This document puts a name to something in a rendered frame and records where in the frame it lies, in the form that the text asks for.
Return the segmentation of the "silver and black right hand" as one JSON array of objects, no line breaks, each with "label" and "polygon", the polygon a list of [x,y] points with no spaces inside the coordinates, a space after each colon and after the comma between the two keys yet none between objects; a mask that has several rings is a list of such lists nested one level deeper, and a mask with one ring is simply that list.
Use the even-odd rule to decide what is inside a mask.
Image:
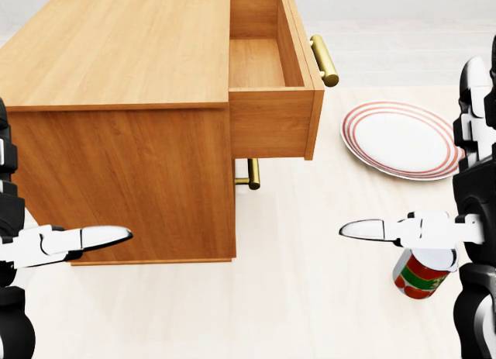
[{"label": "silver and black right hand", "polygon": [[454,143],[465,156],[453,177],[458,215],[411,212],[398,222],[347,223],[342,236],[405,249],[457,249],[462,291],[453,307],[462,359],[496,359],[496,35],[491,68],[469,59],[460,75]]}]

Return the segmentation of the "wooden drawer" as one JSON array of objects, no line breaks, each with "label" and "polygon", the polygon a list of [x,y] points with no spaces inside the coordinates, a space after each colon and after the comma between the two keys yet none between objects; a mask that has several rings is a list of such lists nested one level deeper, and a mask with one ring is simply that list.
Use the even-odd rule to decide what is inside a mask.
[{"label": "wooden drawer", "polygon": [[324,92],[295,0],[230,0],[234,158],[312,159]]}]

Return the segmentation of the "white plate with red rings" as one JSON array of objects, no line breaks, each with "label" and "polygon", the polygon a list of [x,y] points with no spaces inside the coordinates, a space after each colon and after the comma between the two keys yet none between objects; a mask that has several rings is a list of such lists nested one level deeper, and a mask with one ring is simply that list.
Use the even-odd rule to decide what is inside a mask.
[{"label": "white plate with red rings", "polygon": [[343,115],[339,131],[346,147],[365,164],[408,180],[448,178],[464,157],[444,117],[407,102],[356,105]]}]

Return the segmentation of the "silver and black left hand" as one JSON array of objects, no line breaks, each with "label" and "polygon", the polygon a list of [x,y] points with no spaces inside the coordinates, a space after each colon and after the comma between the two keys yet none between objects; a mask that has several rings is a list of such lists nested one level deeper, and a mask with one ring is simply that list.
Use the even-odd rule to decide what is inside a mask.
[{"label": "silver and black left hand", "polygon": [[25,290],[12,283],[20,268],[73,261],[85,251],[133,238],[121,226],[26,227],[26,205],[12,175],[18,168],[17,147],[0,98],[0,359],[32,359],[36,346],[33,325],[25,313]]}]

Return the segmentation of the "red and green printed tin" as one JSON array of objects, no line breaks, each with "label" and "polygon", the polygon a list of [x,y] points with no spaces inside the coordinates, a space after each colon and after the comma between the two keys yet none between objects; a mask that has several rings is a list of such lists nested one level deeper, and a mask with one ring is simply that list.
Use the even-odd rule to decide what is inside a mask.
[{"label": "red and green printed tin", "polygon": [[394,266],[396,287],[412,299],[427,299],[457,271],[457,249],[405,249]]}]

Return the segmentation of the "wooden cabinet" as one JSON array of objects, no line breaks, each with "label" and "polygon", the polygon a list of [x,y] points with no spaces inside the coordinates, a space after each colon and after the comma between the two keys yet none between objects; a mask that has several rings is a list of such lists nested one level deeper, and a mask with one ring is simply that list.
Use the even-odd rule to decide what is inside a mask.
[{"label": "wooden cabinet", "polygon": [[49,0],[0,47],[34,218],[133,238],[83,264],[236,255],[230,0]]}]

